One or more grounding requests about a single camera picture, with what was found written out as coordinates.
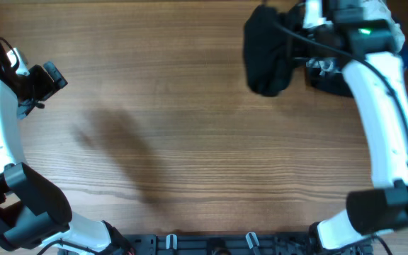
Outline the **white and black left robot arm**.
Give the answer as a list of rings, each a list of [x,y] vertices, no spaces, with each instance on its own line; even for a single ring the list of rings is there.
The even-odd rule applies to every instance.
[[[0,247],[57,247],[63,254],[134,254],[115,227],[72,211],[63,192],[31,168],[18,123],[67,85],[51,62],[29,66],[0,37]]]

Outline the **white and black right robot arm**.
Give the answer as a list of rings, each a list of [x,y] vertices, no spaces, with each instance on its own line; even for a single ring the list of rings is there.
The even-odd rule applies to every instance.
[[[384,1],[300,1],[282,27],[307,47],[307,66],[339,75],[353,96],[370,153],[372,188],[316,223],[311,240],[328,254],[408,228],[408,97],[405,37]]]

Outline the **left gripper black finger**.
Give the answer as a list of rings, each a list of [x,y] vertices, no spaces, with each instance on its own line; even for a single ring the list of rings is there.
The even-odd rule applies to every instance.
[[[53,84],[55,85],[57,90],[63,89],[67,84],[67,80],[64,78],[62,73],[56,68],[56,66],[52,62],[46,62],[43,65],[45,71],[49,74],[49,76],[53,80]]]
[[[40,65],[35,65],[30,69],[30,77],[33,82],[35,99],[46,101],[57,91],[52,78]]]

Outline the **black t-shirt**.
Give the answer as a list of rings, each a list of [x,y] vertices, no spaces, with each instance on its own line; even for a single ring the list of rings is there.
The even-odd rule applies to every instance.
[[[304,45],[278,25],[293,32],[302,27],[302,6],[288,12],[257,6],[244,24],[243,60],[247,85],[255,94],[274,97],[290,85],[293,70],[306,59]]]

